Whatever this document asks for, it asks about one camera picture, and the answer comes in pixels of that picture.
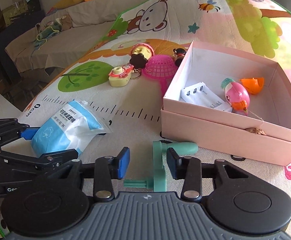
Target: black circular pad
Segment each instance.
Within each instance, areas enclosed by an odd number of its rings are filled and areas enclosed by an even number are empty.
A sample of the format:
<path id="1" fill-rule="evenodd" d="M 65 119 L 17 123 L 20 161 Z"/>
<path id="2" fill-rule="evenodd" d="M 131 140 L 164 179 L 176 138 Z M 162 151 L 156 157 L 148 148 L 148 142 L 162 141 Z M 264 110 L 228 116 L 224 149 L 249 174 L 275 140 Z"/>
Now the black circular pad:
<path id="1" fill-rule="evenodd" d="M 62 179 L 37 180 L 9 194 L 2 216 L 11 231 L 23 236 L 50 236 L 67 230 L 86 215 L 87 196 Z"/>
<path id="2" fill-rule="evenodd" d="M 258 179 L 231 179 L 214 190 L 206 208 L 215 222 L 229 230 L 265 235 L 285 229 L 291 220 L 291 198 Z"/>
<path id="3" fill-rule="evenodd" d="M 267 210 L 271 205 L 268 196 L 259 192 L 243 192 L 235 196 L 235 205 L 243 211 L 260 213 Z"/>

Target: play mat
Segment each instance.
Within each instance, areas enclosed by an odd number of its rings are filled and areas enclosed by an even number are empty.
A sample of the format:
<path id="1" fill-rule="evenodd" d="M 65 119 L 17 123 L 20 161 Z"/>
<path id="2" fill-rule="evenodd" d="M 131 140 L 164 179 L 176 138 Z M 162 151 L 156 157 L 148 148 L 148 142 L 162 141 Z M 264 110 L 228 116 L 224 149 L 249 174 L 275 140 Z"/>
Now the play mat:
<path id="1" fill-rule="evenodd" d="M 81 155 L 83 162 L 117 155 L 127 146 L 131 162 L 126 177 L 145 178 L 152 172 L 152 141 L 162 139 L 159 82 L 142 75 L 115 88 L 107 82 L 108 73 L 129 61 L 137 43 L 150 44 L 155 54 L 172 55 L 174 48 L 187 49 L 192 40 L 271 58 L 291 80 L 291 13 L 272 0 L 149 0 L 122 13 L 98 44 L 92 44 L 86 55 L 33 100 L 19 121 L 40 126 L 68 101 L 88 101 L 109 121 L 113 133 L 95 137 Z M 207 163 L 226 159 L 291 196 L 291 164 L 282 167 L 202 148 L 196 157 Z M 167 190 L 180 193 L 182 181 L 175 182 L 167 174 Z M 114 187 L 133 190 L 123 188 L 122 181 Z M 204 194 L 213 190 L 210 180 L 204 180 L 203 187 Z M 91 194 L 92 183 L 86 183 L 84 191 Z M 291 235 L 291 223 L 287 233 Z"/>

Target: blue and white package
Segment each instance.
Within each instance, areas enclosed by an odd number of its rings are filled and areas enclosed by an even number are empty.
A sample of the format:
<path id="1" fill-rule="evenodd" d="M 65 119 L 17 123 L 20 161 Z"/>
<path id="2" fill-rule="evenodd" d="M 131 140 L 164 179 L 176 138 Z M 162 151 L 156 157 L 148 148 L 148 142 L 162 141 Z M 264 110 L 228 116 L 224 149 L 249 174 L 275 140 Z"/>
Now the blue and white package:
<path id="1" fill-rule="evenodd" d="M 31 146 L 37 156 L 69 149 L 81 154 L 95 135 L 109 132 L 103 119 L 88 110 L 87 102 L 71 101 L 40 127 Z"/>

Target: green handle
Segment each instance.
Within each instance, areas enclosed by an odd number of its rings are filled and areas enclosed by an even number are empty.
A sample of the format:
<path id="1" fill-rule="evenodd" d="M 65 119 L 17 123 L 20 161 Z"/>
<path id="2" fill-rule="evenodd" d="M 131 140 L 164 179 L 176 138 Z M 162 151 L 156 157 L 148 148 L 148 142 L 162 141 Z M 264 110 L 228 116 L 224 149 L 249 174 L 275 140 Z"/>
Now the green handle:
<path id="1" fill-rule="evenodd" d="M 191 142 L 162 143 L 162 154 L 166 155 L 168 148 L 173 148 L 178 155 L 193 155 L 198 151 L 198 145 Z"/>
<path id="2" fill-rule="evenodd" d="M 147 178 L 146 180 L 125 179 L 123 186 L 153 189 L 153 178 Z"/>

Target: pink box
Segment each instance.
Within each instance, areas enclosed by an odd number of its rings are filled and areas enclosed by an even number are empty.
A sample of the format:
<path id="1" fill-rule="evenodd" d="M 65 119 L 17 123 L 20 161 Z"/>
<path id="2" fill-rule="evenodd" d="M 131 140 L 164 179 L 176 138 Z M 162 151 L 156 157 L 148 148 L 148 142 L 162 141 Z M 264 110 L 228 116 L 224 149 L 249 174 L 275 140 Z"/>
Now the pink box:
<path id="1" fill-rule="evenodd" d="M 264 87 L 250 95 L 249 116 L 183 102 L 181 89 L 204 82 L 225 101 L 225 78 L 264 77 Z M 277 62 L 237 49 L 193 41 L 163 99 L 162 136 L 193 141 L 200 147 L 288 165 L 291 162 L 291 81 Z M 247 128 L 262 129 L 266 135 Z"/>

